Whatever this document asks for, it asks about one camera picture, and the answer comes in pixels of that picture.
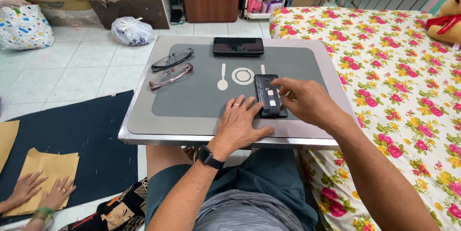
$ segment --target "green bangle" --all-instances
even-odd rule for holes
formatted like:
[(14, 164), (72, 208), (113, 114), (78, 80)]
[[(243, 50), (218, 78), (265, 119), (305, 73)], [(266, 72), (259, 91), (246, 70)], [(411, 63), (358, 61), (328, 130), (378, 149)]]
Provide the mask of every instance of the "green bangle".
[(48, 207), (38, 208), (32, 215), (32, 219), (41, 219), (47, 222), (53, 216), (53, 210)]

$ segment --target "mattress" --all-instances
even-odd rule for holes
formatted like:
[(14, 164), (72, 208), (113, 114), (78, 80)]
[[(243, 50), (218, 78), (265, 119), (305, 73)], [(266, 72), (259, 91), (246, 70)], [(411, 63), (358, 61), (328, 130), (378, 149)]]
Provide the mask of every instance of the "mattress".
[[(282, 8), (269, 27), (272, 38), (324, 41), (365, 135), (406, 176), (441, 230), (459, 230), (461, 51), (426, 35), (431, 17), (419, 11)], [(301, 154), (326, 230), (380, 230), (341, 151)]]

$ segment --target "paper bag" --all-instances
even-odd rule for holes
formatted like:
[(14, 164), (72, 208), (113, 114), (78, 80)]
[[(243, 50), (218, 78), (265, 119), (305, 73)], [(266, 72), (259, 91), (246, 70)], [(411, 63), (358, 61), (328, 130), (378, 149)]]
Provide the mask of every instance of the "paper bag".
[(14, 140), (18, 134), (19, 120), (0, 122), (0, 172), (10, 155)]
[[(35, 148), (29, 150), (20, 177), (31, 172), (43, 170), (40, 177), (48, 176), (48, 179), (40, 184), (40, 187), (42, 187), (41, 192), (33, 196), (28, 202), (7, 211), (2, 217), (33, 213), (38, 208), (38, 204), (42, 199), (42, 192), (51, 191), (56, 179), (62, 179), (66, 176), (69, 176), (69, 179), (75, 179), (79, 158), (78, 153), (59, 155), (39, 152)], [(59, 209), (63, 209), (67, 205), (68, 200), (66, 199)]]

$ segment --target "person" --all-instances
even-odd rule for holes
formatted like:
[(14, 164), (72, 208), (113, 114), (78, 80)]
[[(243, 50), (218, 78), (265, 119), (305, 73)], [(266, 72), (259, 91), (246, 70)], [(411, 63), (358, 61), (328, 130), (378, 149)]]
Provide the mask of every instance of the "person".
[[(314, 81), (277, 79), (281, 102), (300, 120), (330, 134), (347, 159), (363, 204), (382, 230), (439, 230), (404, 175), (372, 144)], [(296, 100), (285, 96), (294, 92)], [(270, 135), (253, 129), (263, 107), (254, 97), (231, 99), (207, 148), (224, 162), (239, 148)], [(316, 212), (305, 203), (293, 151), (261, 148), (213, 181), (218, 169), (201, 159), (191, 165), (180, 146), (147, 146), (146, 230), (314, 230)]]
[[(6, 201), (0, 202), (0, 213), (26, 203), (42, 190), (42, 187), (39, 185), (48, 179), (48, 176), (38, 179), (42, 173), (43, 170), (40, 170), (36, 173), (29, 173), (20, 177), (10, 197)], [(62, 180), (56, 179), (50, 192), (43, 191), (38, 209), (32, 215), (24, 231), (44, 230), (54, 211), (59, 209), (62, 203), (77, 188), (73, 185), (73, 182), (73, 180), (69, 180), (69, 176), (66, 176)]]

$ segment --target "dark green shorts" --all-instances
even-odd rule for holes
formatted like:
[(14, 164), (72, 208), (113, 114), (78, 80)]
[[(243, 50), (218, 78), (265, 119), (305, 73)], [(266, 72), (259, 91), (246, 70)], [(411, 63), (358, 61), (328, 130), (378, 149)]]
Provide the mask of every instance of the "dark green shorts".
[[(175, 165), (160, 171), (149, 180), (146, 227), (166, 195), (190, 167), (190, 164)], [(303, 182), (299, 178), (295, 155), (291, 149), (257, 150), (239, 167), (212, 182), (205, 200), (230, 189), (271, 195), (293, 211), (304, 229), (314, 230), (317, 224), (317, 212), (305, 202)]]

